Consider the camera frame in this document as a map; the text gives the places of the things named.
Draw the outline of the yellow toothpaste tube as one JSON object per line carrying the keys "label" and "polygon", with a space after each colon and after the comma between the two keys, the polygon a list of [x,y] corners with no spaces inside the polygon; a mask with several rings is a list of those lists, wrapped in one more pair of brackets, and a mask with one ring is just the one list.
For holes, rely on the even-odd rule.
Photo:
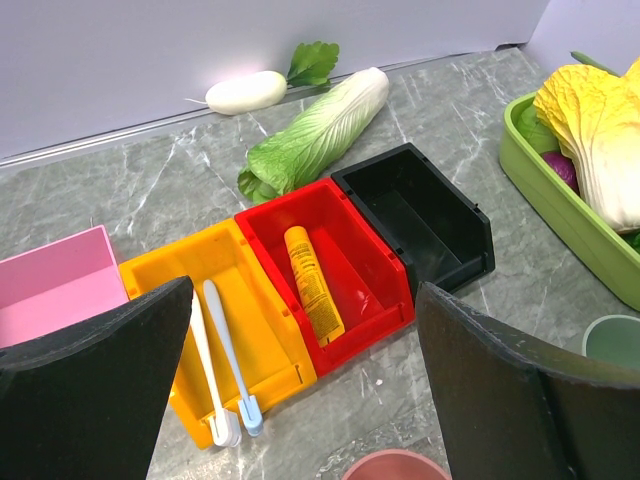
{"label": "yellow toothpaste tube", "polygon": [[306,229],[301,226],[287,229],[284,241],[300,303],[309,317],[318,344],[326,347],[342,336],[346,329],[318,257]]}

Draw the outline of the clear textured acrylic tray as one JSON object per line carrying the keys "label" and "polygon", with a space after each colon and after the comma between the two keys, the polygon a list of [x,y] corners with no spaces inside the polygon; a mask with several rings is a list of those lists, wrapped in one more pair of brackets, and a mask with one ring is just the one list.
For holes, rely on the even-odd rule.
{"label": "clear textured acrylic tray", "polygon": [[450,472],[433,404],[429,401],[390,415],[364,408],[316,441],[284,427],[292,415],[267,422],[266,436],[240,446],[200,451],[165,426],[154,453],[149,479],[339,479],[357,461],[386,449],[408,450]]}

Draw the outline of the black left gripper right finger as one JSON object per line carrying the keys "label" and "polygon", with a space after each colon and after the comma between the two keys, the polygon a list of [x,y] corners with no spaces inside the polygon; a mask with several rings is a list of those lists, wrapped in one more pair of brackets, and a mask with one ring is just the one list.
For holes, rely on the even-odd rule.
{"label": "black left gripper right finger", "polygon": [[638,371],[551,345],[432,283],[415,310],[453,478],[638,478]]}

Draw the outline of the mint green plastic cup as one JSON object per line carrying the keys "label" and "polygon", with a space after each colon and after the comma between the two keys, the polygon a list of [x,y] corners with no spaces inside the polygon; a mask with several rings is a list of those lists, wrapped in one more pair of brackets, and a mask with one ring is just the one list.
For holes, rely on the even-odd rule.
{"label": "mint green plastic cup", "polygon": [[581,353],[587,358],[638,370],[639,319],[607,315],[595,320],[583,335]]}

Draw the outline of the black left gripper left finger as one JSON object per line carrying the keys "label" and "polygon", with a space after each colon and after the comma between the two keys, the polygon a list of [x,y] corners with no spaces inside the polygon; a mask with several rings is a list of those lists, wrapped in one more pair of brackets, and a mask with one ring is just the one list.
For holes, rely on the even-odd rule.
{"label": "black left gripper left finger", "polygon": [[2,478],[145,478],[192,296],[191,279],[179,277],[2,349]]}

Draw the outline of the pink plastic cup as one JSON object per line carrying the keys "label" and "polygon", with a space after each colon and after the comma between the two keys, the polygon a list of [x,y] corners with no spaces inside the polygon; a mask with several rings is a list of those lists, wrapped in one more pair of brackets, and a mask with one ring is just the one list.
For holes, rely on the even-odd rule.
{"label": "pink plastic cup", "polygon": [[343,480],[449,480],[450,475],[429,458],[401,449],[371,453],[353,464]]}

